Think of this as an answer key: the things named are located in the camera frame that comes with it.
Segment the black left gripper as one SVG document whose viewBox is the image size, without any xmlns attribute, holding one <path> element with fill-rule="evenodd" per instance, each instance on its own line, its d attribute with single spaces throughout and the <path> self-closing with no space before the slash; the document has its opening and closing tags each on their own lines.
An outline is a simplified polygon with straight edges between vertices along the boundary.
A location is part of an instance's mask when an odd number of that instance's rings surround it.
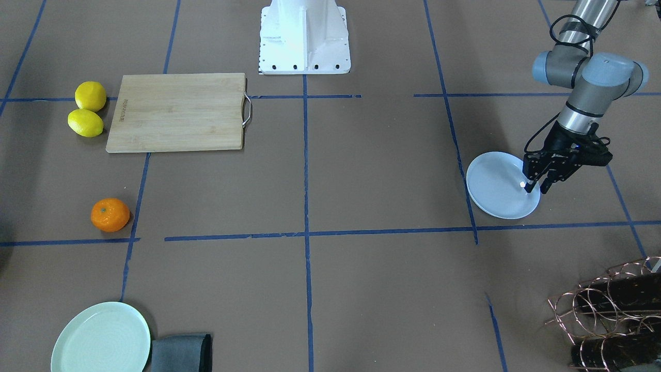
<svg viewBox="0 0 661 372">
<path fill-rule="evenodd" d="M 543 195 L 547 194 L 553 184 L 568 179 L 581 167 L 576 162 L 578 152 L 575 148 L 578 142 L 595 141 L 598 138 L 596 130 L 599 125 L 596 122 L 591 122 L 588 125 L 586 133 L 572 132 L 560 125 L 559 122 L 555 122 L 550 128 L 542 148 L 540 150 L 529 150 L 532 140 L 549 125 L 550 122 L 540 128 L 524 147 L 523 174 L 527 178 L 524 186 L 527 193 L 532 193 L 543 176 L 547 176 L 541 184 Z"/>
</svg>

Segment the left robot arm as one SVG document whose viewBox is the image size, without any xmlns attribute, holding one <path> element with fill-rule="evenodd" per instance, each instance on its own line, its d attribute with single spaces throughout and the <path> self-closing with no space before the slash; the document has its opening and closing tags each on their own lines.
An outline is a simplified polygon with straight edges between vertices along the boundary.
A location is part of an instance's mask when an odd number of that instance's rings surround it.
<svg viewBox="0 0 661 372">
<path fill-rule="evenodd" d="M 550 26 L 555 45 L 536 57 L 532 75 L 571 93 L 562 110 L 543 125 L 548 134 L 542 148 L 524 148 L 527 193 L 539 186 L 545 194 L 581 167 L 605 167 L 613 159 L 609 138 L 596 133 L 600 122 L 615 100 L 640 91 L 649 80 L 643 63 L 593 50 L 618 7 L 618 1 L 577 1 L 571 13 L 559 18 L 564 22 L 559 31 Z"/>
</svg>

